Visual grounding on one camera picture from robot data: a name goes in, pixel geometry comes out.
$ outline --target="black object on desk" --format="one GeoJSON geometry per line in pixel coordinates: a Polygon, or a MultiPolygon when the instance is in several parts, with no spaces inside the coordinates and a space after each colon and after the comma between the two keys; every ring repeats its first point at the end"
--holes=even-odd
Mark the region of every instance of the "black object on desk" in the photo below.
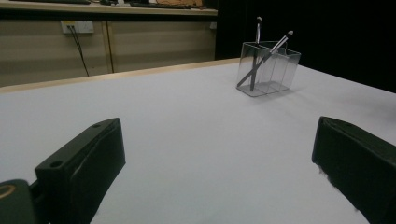
{"type": "Polygon", "coordinates": [[[64,3],[64,4],[82,4],[89,5],[91,2],[88,0],[9,0],[16,2],[37,2],[37,3],[64,3]]]}
{"type": "Polygon", "coordinates": [[[396,223],[396,146],[321,117],[312,161],[370,223],[396,223]]]}
{"type": "Polygon", "coordinates": [[[90,223],[124,164],[120,119],[96,123],[41,162],[31,186],[0,183],[1,223],[90,223]]]}
{"type": "Polygon", "coordinates": [[[136,3],[130,2],[131,7],[149,7],[149,8],[165,8],[165,9],[191,9],[191,6],[182,5],[166,5],[166,4],[156,4],[156,3],[136,3]]]}

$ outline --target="beige wall panel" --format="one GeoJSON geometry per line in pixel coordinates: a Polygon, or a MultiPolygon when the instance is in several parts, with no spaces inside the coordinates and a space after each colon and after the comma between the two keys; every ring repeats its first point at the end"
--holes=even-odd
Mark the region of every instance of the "beige wall panel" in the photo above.
{"type": "Polygon", "coordinates": [[[210,22],[111,23],[116,72],[212,61],[216,32],[210,22]]]}
{"type": "MultiPolygon", "coordinates": [[[[78,36],[90,76],[108,73],[101,24],[78,36]]],[[[0,87],[85,76],[74,38],[59,21],[0,21],[0,87]]]]}

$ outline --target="clear plastic pen holder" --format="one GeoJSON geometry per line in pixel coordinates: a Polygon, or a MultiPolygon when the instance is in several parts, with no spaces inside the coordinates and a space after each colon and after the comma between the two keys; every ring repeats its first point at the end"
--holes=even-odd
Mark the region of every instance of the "clear plastic pen holder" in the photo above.
{"type": "Polygon", "coordinates": [[[290,88],[301,53],[284,47],[270,54],[276,43],[243,44],[236,84],[238,90],[249,96],[261,96],[290,88]]]}

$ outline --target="black pen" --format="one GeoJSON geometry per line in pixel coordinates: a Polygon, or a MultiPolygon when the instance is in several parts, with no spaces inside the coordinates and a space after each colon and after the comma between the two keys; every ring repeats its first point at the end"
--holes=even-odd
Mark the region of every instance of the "black pen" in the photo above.
{"type": "Polygon", "coordinates": [[[240,87],[250,76],[253,74],[256,74],[257,70],[260,67],[260,64],[265,63],[272,55],[275,53],[291,36],[293,35],[293,31],[288,31],[288,33],[282,37],[275,45],[274,47],[266,54],[262,59],[257,63],[253,68],[250,70],[250,72],[247,73],[239,82],[236,84],[236,87],[240,87]]]}
{"type": "MultiPolygon", "coordinates": [[[[257,31],[256,31],[256,48],[254,49],[254,57],[253,57],[253,67],[256,66],[257,63],[257,54],[259,53],[259,47],[260,47],[260,32],[262,29],[262,18],[258,17],[257,18],[257,31]]],[[[254,90],[254,84],[256,82],[256,73],[253,73],[251,75],[251,80],[250,80],[250,90],[254,90]]]]}

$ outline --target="table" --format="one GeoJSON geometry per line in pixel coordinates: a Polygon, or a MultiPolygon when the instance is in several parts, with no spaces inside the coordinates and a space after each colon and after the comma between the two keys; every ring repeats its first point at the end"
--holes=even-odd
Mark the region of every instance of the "table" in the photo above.
{"type": "Polygon", "coordinates": [[[0,182],[120,118],[126,165],[92,223],[367,223],[311,161],[320,116],[396,144],[396,97],[298,66],[251,98],[238,60],[0,88],[0,182]]]}
{"type": "Polygon", "coordinates": [[[14,2],[0,0],[0,20],[216,21],[215,9],[161,9],[130,6],[14,2]]]}

